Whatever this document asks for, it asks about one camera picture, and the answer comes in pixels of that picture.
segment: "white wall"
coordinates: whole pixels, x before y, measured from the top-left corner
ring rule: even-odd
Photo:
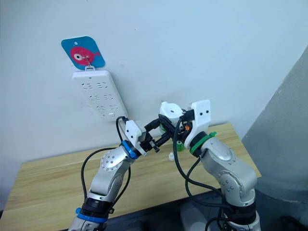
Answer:
[[[308,2],[1,0],[1,206],[25,161],[118,142],[72,84],[62,39],[93,37],[130,118],[212,101],[243,137],[304,50]]]

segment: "white power strip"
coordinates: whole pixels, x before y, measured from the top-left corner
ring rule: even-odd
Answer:
[[[127,116],[108,71],[78,71],[73,74],[73,81],[103,120],[115,121],[118,116]]]

